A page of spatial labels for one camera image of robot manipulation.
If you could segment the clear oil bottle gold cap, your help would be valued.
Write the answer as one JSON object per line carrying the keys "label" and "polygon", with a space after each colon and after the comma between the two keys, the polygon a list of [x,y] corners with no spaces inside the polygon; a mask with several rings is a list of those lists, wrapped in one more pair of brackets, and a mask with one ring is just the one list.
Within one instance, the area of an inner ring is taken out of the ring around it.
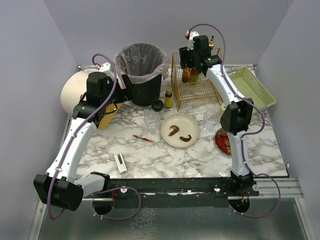
{"label": "clear oil bottle gold cap", "polygon": [[214,36],[211,36],[211,39],[209,40],[209,48],[212,50],[215,47],[215,41]]}

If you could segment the green sauce bottle yellow cap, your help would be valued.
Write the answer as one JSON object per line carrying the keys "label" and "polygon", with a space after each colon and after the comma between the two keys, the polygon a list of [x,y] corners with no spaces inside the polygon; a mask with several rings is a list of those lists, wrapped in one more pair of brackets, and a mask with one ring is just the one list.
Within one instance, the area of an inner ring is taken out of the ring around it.
{"label": "green sauce bottle yellow cap", "polygon": [[195,71],[192,70],[189,74],[189,81],[188,82],[192,85],[196,84],[199,80],[199,75],[200,74],[197,70],[195,70]]}

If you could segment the amber spice jar grey lid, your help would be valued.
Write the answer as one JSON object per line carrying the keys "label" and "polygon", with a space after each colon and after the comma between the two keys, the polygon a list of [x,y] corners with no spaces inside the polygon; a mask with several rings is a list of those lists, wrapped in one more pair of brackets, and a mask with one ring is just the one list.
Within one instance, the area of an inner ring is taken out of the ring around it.
{"label": "amber spice jar grey lid", "polygon": [[183,73],[182,73],[182,77],[181,77],[181,81],[183,83],[190,83],[190,74],[191,74],[191,69],[189,67],[186,67],[183,69]]}

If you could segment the small yellow label bottle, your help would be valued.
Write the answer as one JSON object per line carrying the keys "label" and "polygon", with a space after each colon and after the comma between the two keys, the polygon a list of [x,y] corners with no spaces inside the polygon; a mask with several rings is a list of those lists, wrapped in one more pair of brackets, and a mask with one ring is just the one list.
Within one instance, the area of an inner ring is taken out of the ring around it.
{"label": "small yellow label bottle", "polygon": [[171,87],[167,87],[165,91],[164,107],[169,109],[173,104],[173,91]]}

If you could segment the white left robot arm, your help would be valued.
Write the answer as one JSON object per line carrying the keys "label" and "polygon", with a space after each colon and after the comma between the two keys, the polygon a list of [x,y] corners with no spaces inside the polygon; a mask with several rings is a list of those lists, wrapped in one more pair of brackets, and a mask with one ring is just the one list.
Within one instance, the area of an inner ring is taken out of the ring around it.
{"label": "white left robot arm", "polygon": [[94,171],[76,180],[77,169],[103,118],[115,114],[119,105],[133,100],[138,91],[127,76],[125,88],[121,88],[115,69],[107,62],[88,73],[85,83],[59,153],[45,174],[37,174],[33,180],[39,199],[48,207],[75,211],[84,197],[110,189],[109,175]]}

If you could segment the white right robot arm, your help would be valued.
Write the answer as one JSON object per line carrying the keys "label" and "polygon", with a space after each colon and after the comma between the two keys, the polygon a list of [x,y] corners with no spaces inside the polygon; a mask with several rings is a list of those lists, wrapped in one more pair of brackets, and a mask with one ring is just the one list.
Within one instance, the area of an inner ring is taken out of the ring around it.
{"label": "white right robot arm", "polygon": [[186,38],[187,46],[179,49],[180,66],[183,69],[194,68],[206,76],[217,89],[225,105],[220,124],[230,143],[230,190],[239,193],[254,182],[253,174],[246,167],[248,150],[245,136],[252,118],[253,100],[245,98],[228,76],[220,57],[212,55],[206,35],[188,31]]}

